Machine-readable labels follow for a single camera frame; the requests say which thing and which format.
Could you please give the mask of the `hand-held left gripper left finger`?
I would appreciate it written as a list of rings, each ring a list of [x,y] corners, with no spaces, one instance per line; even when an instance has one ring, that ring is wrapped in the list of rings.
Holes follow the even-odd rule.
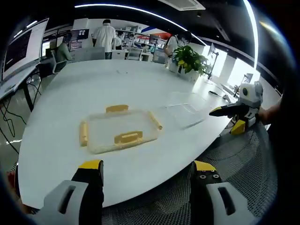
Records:
[[[44,225],[101,225],[104,202],[103,160],[81,164],[44,198]]]

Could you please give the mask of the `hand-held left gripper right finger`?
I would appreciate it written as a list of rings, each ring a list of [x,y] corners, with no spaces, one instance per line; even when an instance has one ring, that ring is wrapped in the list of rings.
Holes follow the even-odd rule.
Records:
[[[192,225],[254,225],[257,222],[248,209],[247,199],[229,182],[223,182],[211,164],[193,161],[190,185]]]

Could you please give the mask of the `person's right hand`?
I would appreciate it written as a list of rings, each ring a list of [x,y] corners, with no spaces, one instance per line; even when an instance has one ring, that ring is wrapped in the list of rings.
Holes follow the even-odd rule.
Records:
[[[281,99],[272,107],[264,109],[262,106],[259,109],[258,116],[264,125],[271,124],[274,118],[280,111]]]

